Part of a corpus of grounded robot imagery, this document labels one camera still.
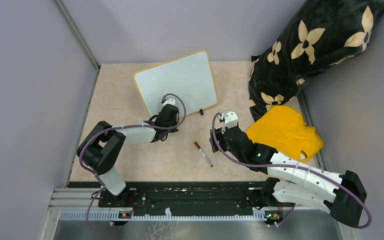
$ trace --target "gray wall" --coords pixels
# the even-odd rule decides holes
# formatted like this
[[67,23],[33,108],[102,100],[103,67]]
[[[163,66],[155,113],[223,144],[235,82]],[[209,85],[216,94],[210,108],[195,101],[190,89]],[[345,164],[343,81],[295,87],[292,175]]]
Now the gray wall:
[[51,0],[0,0],[0,239],[39,237],[94,76]]
[[384,18],[367,50],[308,86],[312,116],[334,171],[355,171],[367,190],[373,224],[364,240],[384,239]]
[[250,60],[304,0],[64,0],[99,63],[159,62],[200,49]]

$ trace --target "beige flower print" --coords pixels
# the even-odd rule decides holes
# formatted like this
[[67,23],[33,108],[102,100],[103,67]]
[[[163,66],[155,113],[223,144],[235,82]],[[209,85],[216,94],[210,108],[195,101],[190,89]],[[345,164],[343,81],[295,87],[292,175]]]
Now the beige flower print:
[[271,47],[271,52],[267,56],[267,61],[269,63],[274,61],[274,64],[279,65],[279,56],[278,53],[282,50],[282,43],[280,41],[275,41]]
[[275,97],[272,97],[270,95],[265,94],[264,92],[261,93],[262,100],[267,104],[265,108],[268,110],[272,109],[275,105],[280,105],[282,101],[285,99],[284,96],[278,94]]
[[370,10],[370,7],[367,6],[361,19],[361,25],[363,26],[364,31],[359,31],[350,36],[346,40],[344,47],[356,48],[362,46],[363,49],[361,52],[364,52],[367,48],[367,43],[370,40],[370,36],[372,35],[373,22],[374,20],[372,11]]
[[254,102],[254,100],[250,99],[249,100],[249,107],[252,108],[256,105],[256,103]]
[[350,59],[350,58],[354,58],[354,57],[355,57],[355,55],[346,56],[346,57],[342,58],[341,60],[332,63],[330,66],[338,65],[338,64],[342,63],[343,61],[345,61],[345,60],[347,60],[347,59]]
[[304,78],[300,78],[298,80],[296,80],[296,85],[303,85],[306,81],[304,80]]
[[252,68],[251,68],[251,72],[249,73],[248,82],[251,81],[251,77],[253,76],[253,73],[254,73],[254,68],[256,67],[256,63],[258,63],[259,60],[260,58],[257,58],[255,61],[252,62]]
[[298,26],[298,38],[301,41],[290,54],[291,59],[297,59],[304,52],[308,55],[308,61],[313,64],[316,60],[314,47],[325,32],[325,28],[315,28],[308,32],[306,24],[301,20]]

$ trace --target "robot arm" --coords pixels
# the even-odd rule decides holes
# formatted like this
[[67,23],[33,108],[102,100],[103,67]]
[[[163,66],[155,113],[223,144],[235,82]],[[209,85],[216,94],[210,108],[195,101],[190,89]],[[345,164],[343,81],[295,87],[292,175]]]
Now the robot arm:
[[337,221],[356,227],[363,211],[361,205],[348,193],[330,181],[310,172],[313,170],[350,190],[364,203],[366,191],[357,174],[329,172],[289,158],[282,152],[264,144],[253,143],[239,128],[236,113],[227,110],[219,117],[223,127],[215,130],[216,139],[210,134],[213,152],[219,151],[217,141],[225,152],[230,152],[242,163],[253,165],[290,165],[292,167],[249,167],[252,171],[269,176],[261,188],[261,198],[272,198],[279,203],[296,203],[320,209]]
[[[115,163],[123,146],[138,143],[154,143],[165,141],[169,133],[177,132],[176,128],[171,130],[160,129],[176,126],[179,121],[179,109],[176,107],[176,99],[167,98],[162,103],[162,109],[158,115],[144,121],[142,127],[123,128],[110,130],[99,135],[83,154],[83,162],[92,168],[104,183],[105,188],[114,196],[126,188],[126,182],[116,170]],[[100,121],[92,129],[86,139],[77,149],[77,156],[85,144],[98,132],[112,128],[106,121]]]

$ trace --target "whiteboard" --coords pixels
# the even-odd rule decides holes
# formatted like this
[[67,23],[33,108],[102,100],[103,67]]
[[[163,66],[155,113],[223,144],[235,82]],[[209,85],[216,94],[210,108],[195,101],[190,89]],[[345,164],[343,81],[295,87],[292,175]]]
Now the whiteboard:
[[[162,97],[167,93],[182,99],[187,115],[217,103],[209,56],[205,50],[140,70],[133,78],[150,117],[160,112]],[[179,101],[176,101],[176,107],[179,116],[183,116]]]

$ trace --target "black cushion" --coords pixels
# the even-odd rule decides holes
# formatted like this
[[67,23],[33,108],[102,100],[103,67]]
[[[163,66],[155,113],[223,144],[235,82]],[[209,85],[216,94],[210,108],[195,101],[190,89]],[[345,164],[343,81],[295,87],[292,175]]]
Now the black cushion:
[[384,0],[307,0],[273,46],[258,57],[248,84],[254,120],[285,104],[310,78],[364,52]]

